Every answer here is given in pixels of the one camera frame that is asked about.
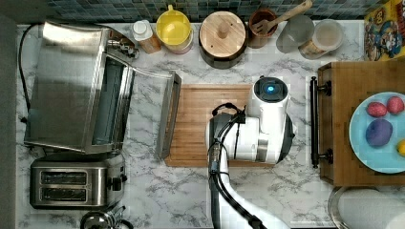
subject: toaster slot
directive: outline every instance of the toaster slot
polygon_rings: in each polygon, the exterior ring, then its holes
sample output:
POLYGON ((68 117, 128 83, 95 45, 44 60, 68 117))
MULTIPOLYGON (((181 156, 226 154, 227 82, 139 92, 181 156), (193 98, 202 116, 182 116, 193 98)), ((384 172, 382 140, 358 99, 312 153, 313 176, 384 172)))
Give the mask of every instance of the toaster slot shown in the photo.
POLYGON ((87 175, 83 172, 42 172, 41 183, 85 185, 87 183, 87 175))
POLYGON ((86 190, 42 188, 41 199, 47 201, 86 201, 86 190))

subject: wooden tray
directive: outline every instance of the wooden tray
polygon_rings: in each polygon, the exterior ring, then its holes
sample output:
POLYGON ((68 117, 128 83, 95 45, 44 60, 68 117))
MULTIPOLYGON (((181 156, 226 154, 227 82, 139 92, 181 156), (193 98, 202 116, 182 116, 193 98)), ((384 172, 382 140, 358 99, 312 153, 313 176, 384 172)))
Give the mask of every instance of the wooden tray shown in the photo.
POLYGON ((373 94, 405 94, 405 64, 332 62, 318 71, 318 86, 331 81, 331 96, 319 93, 319 153, 333 151, 333 164, 320 160, 321 178, 334 186, 404 185, 405 173, 381 174, 354 154, 349 126, 358 105, 373 94))
MULTIPOLYGON (((246 104, 250 87, 250 84, 182 85, 176 127, 170 155, 165 159, 166 165, 206 167, 205 127, 212 117, 212 110, 226 102, 231 102, 242 109, 246 104)), ((240 160, 229 161, 229 166, 272 167, 269 164, 240 160)))

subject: wooden lid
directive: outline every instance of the wooden lid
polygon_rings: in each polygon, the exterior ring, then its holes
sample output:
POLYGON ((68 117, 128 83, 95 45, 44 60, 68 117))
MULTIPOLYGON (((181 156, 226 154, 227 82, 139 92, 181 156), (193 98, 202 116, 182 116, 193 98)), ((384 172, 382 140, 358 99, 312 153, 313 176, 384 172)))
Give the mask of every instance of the wooden lid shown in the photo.
POLYGON ((229 57, 240 50, 246 40, 244 22, 228 11, 211 13, 202 22, 202 47, 215 57, 229 57))

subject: purple egg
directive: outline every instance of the purple egg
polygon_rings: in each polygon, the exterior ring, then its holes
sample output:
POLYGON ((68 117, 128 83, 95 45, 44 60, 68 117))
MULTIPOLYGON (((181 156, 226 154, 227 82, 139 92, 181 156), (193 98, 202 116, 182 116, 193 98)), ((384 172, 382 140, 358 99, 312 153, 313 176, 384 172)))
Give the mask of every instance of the purple egg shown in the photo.
POLYGON ((367 142, 371 146, 383 146, 390 141, 393 125, 385 119, 376 119, 370 123, 366 131, 367 142))

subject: tile backsplash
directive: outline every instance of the tile backsplash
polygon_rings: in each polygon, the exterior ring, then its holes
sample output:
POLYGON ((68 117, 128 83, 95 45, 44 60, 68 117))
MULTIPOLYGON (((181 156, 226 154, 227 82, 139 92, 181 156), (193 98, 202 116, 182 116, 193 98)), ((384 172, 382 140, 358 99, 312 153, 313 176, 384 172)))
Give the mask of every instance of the tile backsplash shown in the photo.
MULTIPOLYGON (((277 15, 292 9, 303 0, 48 0, 48 5, 62 19, 105 23, 135 22, 146 19, 156 22, 172 4, 188 16, 191 22, 202 22, 210 13, 229 10, 247 21, 259 8, 270 8, 277 15)), ((383 0, 313 0, 306 12, 312 19, 362 19, 378 8, 383 0)))

